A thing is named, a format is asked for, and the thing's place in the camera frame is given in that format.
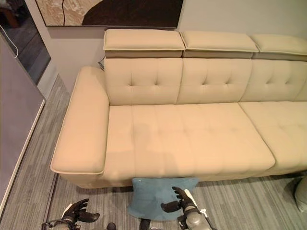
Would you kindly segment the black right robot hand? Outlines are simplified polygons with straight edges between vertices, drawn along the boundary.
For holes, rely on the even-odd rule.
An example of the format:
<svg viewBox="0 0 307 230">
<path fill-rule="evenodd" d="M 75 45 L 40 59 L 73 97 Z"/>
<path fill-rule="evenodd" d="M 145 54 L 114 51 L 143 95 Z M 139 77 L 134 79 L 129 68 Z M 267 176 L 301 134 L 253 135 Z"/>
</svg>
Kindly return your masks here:
<svg viewBox="0 0 307 230">
<path fill-rule="evenodd" d="M 199 213 L 198 208 L 194 204 L 193 200 L 183 189 L 176 186 L 172 186 L 172 189 L 176 194 L 177 200 L 169 203 L 161 203 L 160 206 L 164 212 L 172 213 L 182 209 L 184 214 L 190 213 L 192 211 Z"/>
</svg>

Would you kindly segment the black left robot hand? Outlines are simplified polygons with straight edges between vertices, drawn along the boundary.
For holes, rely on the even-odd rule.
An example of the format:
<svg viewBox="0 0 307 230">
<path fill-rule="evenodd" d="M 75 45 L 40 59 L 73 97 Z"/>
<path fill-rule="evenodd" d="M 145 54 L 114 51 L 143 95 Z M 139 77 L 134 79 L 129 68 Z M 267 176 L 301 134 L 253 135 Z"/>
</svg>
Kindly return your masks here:
<svg viewBox="0 0 307 230">
<path fill-rule="evenodd" d="M 64 212 L 61 219 L 72 223 L 76 223 L 77 221 L 85 223 L 96 222 L 99 219 L 100 214 L 87 212 L 86 207 L 88 206 L 88 202 L 89 198 L 86 198 L 73 203 L 68 210 Z"/>
</svg>

